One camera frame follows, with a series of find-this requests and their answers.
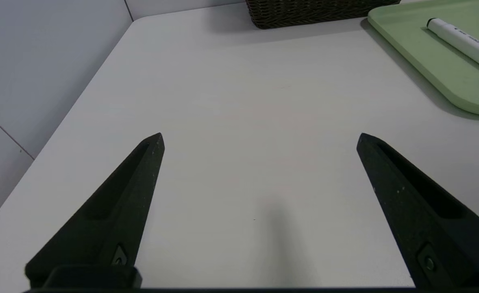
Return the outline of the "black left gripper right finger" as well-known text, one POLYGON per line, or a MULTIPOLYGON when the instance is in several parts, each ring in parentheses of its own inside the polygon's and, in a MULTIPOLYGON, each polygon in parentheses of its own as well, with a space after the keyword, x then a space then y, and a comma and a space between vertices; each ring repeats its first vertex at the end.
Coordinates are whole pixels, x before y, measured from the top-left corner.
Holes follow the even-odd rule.
POLYGON ((357 152, 418 289, 479 289, 479 216, 383 140, 357 152))

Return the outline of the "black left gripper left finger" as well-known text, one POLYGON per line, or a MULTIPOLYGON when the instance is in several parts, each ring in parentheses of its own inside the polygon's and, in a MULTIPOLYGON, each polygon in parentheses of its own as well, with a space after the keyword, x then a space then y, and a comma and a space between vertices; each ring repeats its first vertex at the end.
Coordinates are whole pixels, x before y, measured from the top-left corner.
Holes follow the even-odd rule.
POLYGON ((139 288, 137 259, 163 160, 161 133, 143 139, 26 264, 31 288, 139 288))

